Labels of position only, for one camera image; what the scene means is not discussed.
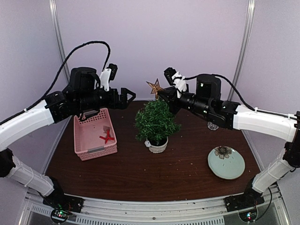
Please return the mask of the gold star ornament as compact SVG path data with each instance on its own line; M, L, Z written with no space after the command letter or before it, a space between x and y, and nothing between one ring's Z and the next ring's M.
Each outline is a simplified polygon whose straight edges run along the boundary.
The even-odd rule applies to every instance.
M163 91L164 89L160 86L158 78L155 80L154 83L146 81L146 83L152 88L151 94L155 95L155 99L159 99L158 92Z

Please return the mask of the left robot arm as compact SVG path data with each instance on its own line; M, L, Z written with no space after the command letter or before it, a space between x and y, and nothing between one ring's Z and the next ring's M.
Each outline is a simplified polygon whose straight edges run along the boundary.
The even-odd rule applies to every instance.
M70 116L84 120L84 113L98 112L101 108L126 109L136 94L127 88L121 91L110 88L118 67L104 63L100 74L90 67L71 70L70 79L63 91L49 90L28 108L0 123L0 176L11 178L49 198L57 208L67 204L59 182L33 170L20 161L9 146L20 138L42 127L59 123Z

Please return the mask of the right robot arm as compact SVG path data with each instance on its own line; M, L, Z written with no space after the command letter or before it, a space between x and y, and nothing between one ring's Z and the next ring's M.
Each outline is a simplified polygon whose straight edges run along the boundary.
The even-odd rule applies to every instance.
M190 111L220 128L249 130L271 135L286 141L281 154L262 172L257 174L240 197L240 203L250 207L272 184L289 171L300 166L300 114L280 114L251 107L241 97L240 102L223 101L222 75L199 74L195 93L188 91L188 77L173 68L164 72L170 87L158 95L168 104L171 113L180 109Z

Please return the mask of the small green christmas tree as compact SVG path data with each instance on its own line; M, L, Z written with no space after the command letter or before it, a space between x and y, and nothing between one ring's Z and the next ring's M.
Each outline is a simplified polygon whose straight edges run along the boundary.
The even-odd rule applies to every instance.
M175 115L169 111L168 104L161 100L144 104L135 116L135 128L138 129L136 139L148 140L154 146L166 143L167 138L180 131L181 125L176 123Z

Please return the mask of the white tree pot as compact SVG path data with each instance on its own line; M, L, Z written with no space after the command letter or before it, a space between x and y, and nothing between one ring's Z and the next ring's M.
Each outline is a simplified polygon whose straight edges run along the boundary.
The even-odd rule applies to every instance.
M158 144L154 144L154 142L149 141L149 151L152 153L162 153L166 150L168 144L168 138L161 140Z

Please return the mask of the red bow ornament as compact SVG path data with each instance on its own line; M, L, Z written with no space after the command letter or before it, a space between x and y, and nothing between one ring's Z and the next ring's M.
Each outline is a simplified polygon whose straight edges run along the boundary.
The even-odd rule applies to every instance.
M115 141L116 140L115 137L110 136L110 131L109 130L105 131L105 136L100 135L99 138L102 139L105 144L107 144L109 141Z

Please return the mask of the pink plastic basket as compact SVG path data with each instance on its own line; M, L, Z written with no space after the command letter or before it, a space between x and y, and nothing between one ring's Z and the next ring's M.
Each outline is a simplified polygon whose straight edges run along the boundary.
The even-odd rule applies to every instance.
M88 119L75 116L73 125L74 151L82 161L117 153L117 138L107 108L102 108L97 115ZM99 138L100 135L105 136L106 130L116 138L115 141L105 144Z

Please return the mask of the clear drinking glass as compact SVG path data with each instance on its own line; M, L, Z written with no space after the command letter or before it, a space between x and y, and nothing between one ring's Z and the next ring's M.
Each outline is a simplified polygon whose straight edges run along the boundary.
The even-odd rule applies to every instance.
M208 126L208 129L213 130L213 131L216 131L216 130L218 130L218 128L219 128L218 125L216 125L216 124L214 124L214 123L212 123L212 122L208 122L208 123L207 123L207 126Z

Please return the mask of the light green floral plate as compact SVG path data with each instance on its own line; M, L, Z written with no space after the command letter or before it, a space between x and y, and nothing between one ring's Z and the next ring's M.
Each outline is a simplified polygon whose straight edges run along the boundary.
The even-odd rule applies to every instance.
M217 146L208 154L208 166L219 178L234 180L239 178L246 169L242 155L229 146Z

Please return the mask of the aluminium front rail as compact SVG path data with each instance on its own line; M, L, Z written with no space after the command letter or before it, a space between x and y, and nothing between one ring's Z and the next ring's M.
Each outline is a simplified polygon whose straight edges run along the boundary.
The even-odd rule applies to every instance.
M83 198L82 210L73 212L67 225L246 225L246 211L257 210L255 225L290 225L278 185L263 194L264 203L228 211L225 198L168 202L129 202Z

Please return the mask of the left aluminium frame post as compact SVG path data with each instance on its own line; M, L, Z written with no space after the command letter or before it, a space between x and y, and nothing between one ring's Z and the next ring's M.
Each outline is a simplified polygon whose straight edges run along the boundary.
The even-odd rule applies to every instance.
M64 60L66 59L66 54L65 54L63 39L60 31L60 23L59 23L59 16L57 12L56 0L49 0L49 6L50 6L50 13L52 17L53 26L54 26L54 31L56 35L56 41L58 45L60 61L63 63Z

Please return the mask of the aluminium frame post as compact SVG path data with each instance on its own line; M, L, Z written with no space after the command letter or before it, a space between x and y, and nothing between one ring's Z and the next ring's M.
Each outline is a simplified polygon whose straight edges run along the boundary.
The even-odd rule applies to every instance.
M54 31L56 35L56 41L58 45L60 61L63 63L64 60L66 59L66 54L65 54L63 39L60 31L60 23L59 23L59 16L57 12L56 0L49 0L49 6L50 6L50 13L52 17L53 26L54 26Z
M235 88L237 87L242 72L242 67L246 57L246 52L247 52L247 48L248 48L248 44L252 32L254 17L255 17L255 0L249 0L247 5L247 13L246 13L244 32L243 32L243 37L242 37L242 42L240 47L240 53L238 56L238 61L237 61L237 65L236 65L236 69L232 81L232 84Z

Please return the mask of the right aluminium frame post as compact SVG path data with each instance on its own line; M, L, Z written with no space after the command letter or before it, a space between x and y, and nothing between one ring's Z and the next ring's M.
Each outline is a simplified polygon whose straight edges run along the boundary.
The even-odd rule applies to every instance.
M232 81L232 84L235 88L237 87L242 72L242 67L246 57L246 52L247 52L247 48L248 48L248 44L252 32L254 17L255 17L255 0L249 0L247 5L247 13L246 13L244 32L243 32L243 37L242 37L242 42L240 47L240 53L238 56L238 61L237 61L237 65L236 65L236 69Z

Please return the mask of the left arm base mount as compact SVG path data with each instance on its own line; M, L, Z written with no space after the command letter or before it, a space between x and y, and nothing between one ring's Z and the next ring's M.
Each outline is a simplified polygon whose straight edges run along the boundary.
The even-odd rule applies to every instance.
M43 204L52 208L50 219L55 224L65 223L74 213L81 213L82 211L84 200L80 197L54 193L49 196L44 196L41 193L39 195L43 198Z

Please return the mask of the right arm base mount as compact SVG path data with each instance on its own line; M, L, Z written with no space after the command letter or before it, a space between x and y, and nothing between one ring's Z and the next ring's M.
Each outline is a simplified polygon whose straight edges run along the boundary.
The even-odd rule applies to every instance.
M259 204L265 202L263 197L254 199L244 194L231 195L224 199L227 212L237 211L239 218L246 223L255 222L258 219Z

